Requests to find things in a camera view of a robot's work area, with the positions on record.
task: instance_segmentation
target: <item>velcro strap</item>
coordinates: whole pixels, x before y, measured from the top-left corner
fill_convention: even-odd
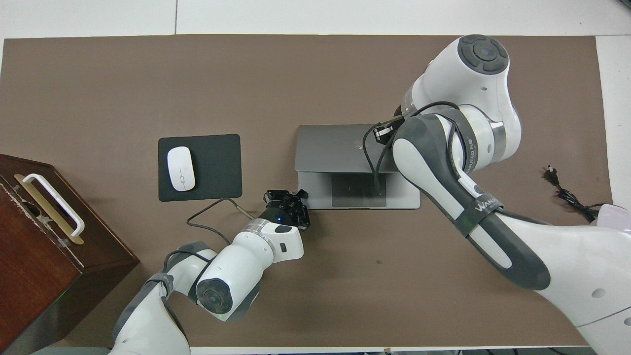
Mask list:
[[[493,195],[484,193],[464,209],[454,222],[454,226],[456,226],[460,234],[466,237],[481,220],[503,206]]]
[[[167,291],[167,295],[170,295],[171,292],[173,292],[173,276],[165,272],[158,272],[153,274],[153,276],[151,276],[144,284],[147,285],[151,281],[163,284]]]

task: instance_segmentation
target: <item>silver laptop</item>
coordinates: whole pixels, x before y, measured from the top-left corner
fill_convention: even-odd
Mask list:
[[[380,193],[362,150],[369,124],[302,125],[294,168],[298,188],[308,192],[304,203],[310,209],[418,208],[420,192],[398,172],[388,150],[380,166]],[[372,136],[366,150],[373,166],[384,146]]]

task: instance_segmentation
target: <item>power cord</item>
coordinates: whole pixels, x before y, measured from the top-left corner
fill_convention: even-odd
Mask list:
[[[202,209],[201,211],[199,211],[198,213],[190,216],[187,220],[186,220],[186,224],[188,224],[191,227],[198,227],[198,228],[203,228],[203,229],[207,229],[211,232],[217,233],[224,242],[226,242],[226,244],[230,245],[230,241],[228,240],[228,238],[226,238],[226,236],[224,236],[220,231],[217,231],[215,228],[212,227],[208,227],[208,226],[204,226],[203,224],[196,224],[196,223],[191,223],[191,220],[195,217],[197,217],[198,215],[201,215],[202,213],[204,213],[205,211],[213,208],[215,205],[217,205],[218,203],[222,202],[222,201],[230,201],[230,203],[232,203],[234,205],[234,207],[239,210],[241,213],[243,213],[247,218],[249,218],[250,220],[254,219],[254,217],[247,213],[243,208],[241,208],[241,206],[237,205],[236,202],[234,202],[231,198],[221,198],[215,202],[213,202],[210,206]]]
[[[548,165],[547,170],[543,173],[543,177],[548,180],[552,185],[557,187],[557,196],[560,199],[567,202],[570,206],[574,207],[576,210],[582,213],[588,221],[593,222],[596,217],[598,217],[599,209],[597,209],[596,207],[600,207],[604,205],[604,203],[597,203],[590,206],[583,205],[573,193],[561,187],[560,183],[558,182],[557,170],[550,165]]]

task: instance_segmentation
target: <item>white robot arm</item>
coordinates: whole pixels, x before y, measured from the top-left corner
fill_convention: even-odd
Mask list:
[[[552,302],[598,354],[627,354],[631,236],[628,227],[612,226],[630,214],[606,205],[596,226],[551,226],[504,211],[467,175],[519,145],[508,68],[505,49],[490,37],[469,35],[445,48],[404,97],[395,163],[502,275]],[[455,108],[419,114],[436,100]]]
[[[114,327],[112,355],[190,354],[167,299],[177,291],[222,321],[241,319],[259,294],[263,271],[272,263],[301,258],[299,229],[310,226],[299,191],[269,190],[265,211],[219,254],[200,241],[171,252],[128,304]]]

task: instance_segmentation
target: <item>brown table mat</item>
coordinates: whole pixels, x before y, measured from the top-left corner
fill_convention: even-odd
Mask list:
[[[142,263],[64,340],[111,346],[114,323],[179,245],[220,238],[184,221],[206,201],[158,201],[158,139],[238,133],[252,213],[267,189],[295,190],[300,124],[370,124],[451,36],[178,35],[9,39],[0,152],[55,165]],[[513,212],[586,221],[541,178],[553,164],[586,203],[610,202],[594,37],[497,37],[523,126],[512,158],[473,174]],[[535,346],[585,342],[552,304],[513,286],[428,199],[419,210],[316,211],[301,260],[270,267],[240,322],[183,296],[192,346]],[[233,236],[231,206],[202,217]]]

